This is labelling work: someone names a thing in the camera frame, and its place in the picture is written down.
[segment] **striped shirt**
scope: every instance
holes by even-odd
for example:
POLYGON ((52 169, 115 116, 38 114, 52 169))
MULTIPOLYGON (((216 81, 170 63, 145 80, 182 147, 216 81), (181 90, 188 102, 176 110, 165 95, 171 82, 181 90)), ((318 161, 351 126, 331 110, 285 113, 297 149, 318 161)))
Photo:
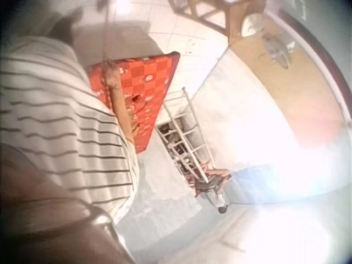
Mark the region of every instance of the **striped shirt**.
POLYGON ((133 201, 134 146, 91 91, 73 50, 59 41, 24 37, 2 52, 1 143, 116 222, 133 201))

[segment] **white ladder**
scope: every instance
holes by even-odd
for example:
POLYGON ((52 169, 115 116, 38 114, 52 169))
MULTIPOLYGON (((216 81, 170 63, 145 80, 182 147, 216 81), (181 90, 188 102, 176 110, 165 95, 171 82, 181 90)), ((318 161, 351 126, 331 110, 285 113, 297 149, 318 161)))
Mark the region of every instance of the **white ladder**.
POLYGON ((166 139, 166 136, 172 134, 172 133, 178 133, 180 138, 181 138, 181 141, 177 142, 177 143, 174 143, 174 144, 169 144, 169 149, 171 149, 171 151, 175 154, 176 157, 178 157, 178 159, 182 162, 182 164, 185 166, 185 168, 196 178, 196 179, 199 179, 199 176, 195 173, 194 169, 192 169, 188 163, 185 161, 185 158, 190 156, 190 158, 192 159, 194 165, 196 166, 196 168, 199 170, 201 176, 204 178, 204 181, 205 182, 209 182, 208 181, 208 178, 206 177, 204 171, 202 170, 199 162, 198 162, 198 159, 196 158, 196 152, 202 148, 205 147, 206 151, 207 151, 207 154, 208 154, 208 157, 209 157, 209 160, 211 161, 212 163, 212 166, 213 168, 215 167, 215 163, 214 163, 214 159, 213 159, 213 156, 211 155, 210 153, 210 149, 208 147, 208 144, 206 144, 205 142, 205 139, 204 139, 204 136, 203 136, 203 133, 202 133, 202 130, 199 126, 199 121, 197 119, 197 116, 196 116, 196 113, 193 109, 193 106, 192 106, 192 103, 191 103, 191 100, 185 90, 185 87, 182 88, 182 94, 181 96, 179 97, 175 97, 175 98, 171 98, 171 99, 166 99, 164 100, 163 102, 163 106, 168 114, 168 116, 170 117, 170 120, 171 122, 174 124, 175 126, 175 129, 174 130, 170 130, 168 133, 165 133, 163 134, 160 130, 159 130, 159 127, 162 125, 162 124, 166 124, 166 123, 169 123, 169 121, 167 122, 164 122, 162 124, 159 124, 156 128, 157 132, 159 133, 160 137, 162 138, 162 140, 166 143, 166 145, 169 144, 168 140, 166 139), (173 116, 171 114, 171 111, 169 110, 168 106, 167 106, 167 103, 170 102, 170 101, 174 101, 174 100, 179 100, 179 99, 182 99, 182 98, 186 98, 187 100, 187 106, 189 106, 191 112, 190 113, 186 113, 186 112, 183 112, 182 114, 178 114, 178 115, 175 115, 173 116), (195 120, 195 125, 188 131, 184 132, 181 130, 180 126, 177 124, 176 122, 176 119, 177 118, 180 118, 180 117, 184 117, 184 116, 187 116, 188 114, 191 114, 195 120), (193 147, 191 145, 191 143, 189 142, 189 140, 187 139, 186 135, 189 135, 191 133, 193 133, 194 131, 198 130, 199 133, 200 133, 200 136, 201 136, 201 141, 202 141, 202 144, 198 147, 193 147), (176 146, 180 145, 181 143, 184 144, 184 146, 186 147, 186 151, 184 154, 180 155, 177 150, 175 149, 176 146))

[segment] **red checkered cloth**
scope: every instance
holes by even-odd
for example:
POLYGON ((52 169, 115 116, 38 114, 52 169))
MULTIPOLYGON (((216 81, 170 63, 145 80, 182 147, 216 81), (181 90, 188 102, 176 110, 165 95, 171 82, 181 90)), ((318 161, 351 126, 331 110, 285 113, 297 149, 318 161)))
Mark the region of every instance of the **red checkered cloth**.
MULTIPOLYGON (((115 61, 120 68, 126 108, 133 115, 133 123, 139 126, 134 137, 137 153, 147 148, 179 60, 180 53, 172 52, 160 56, 115 61)), ((108 89, 102 83, 101 63, 93 65, 88 76, 93 92, 112 109, 108 89)))

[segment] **wooden chair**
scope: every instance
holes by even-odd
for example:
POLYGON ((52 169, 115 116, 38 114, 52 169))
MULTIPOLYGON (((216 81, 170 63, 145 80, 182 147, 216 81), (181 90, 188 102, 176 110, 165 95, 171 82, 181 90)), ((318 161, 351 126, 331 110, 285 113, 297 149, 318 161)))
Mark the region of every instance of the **wooden chair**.
POLYGON ((266 4, 266 0, 243 0, 232 3, 226 0, 185 0, 186 5, 182 6, 178 2, 178 0, 169 0, 169 4, 175 14, 192 19, 224 34, 228 38, 229 45, 241 39, 243 19, 249 14, 262 14, 266 4), (212 6, 214 9, 206 14, 198 15, 197 5, 202 2, 212 6), (225 14, 225 27, 207 20, 220 12, 225 14))

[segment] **orange wall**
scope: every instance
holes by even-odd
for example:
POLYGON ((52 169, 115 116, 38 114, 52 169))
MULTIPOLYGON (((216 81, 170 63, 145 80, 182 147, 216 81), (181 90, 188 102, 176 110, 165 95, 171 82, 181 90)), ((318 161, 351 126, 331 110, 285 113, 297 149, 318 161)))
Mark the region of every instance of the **orange wall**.
MULTIPOLYGON (((281 31, 270 20, 265 21, 265 30, 281 31)), ((343 116, 324 76, 299 47, 291 54, 288 70, 271 61, 260 34, 238 41, 231 49, 266 87, 301 147, 333 139, 344 123, 343 116)))

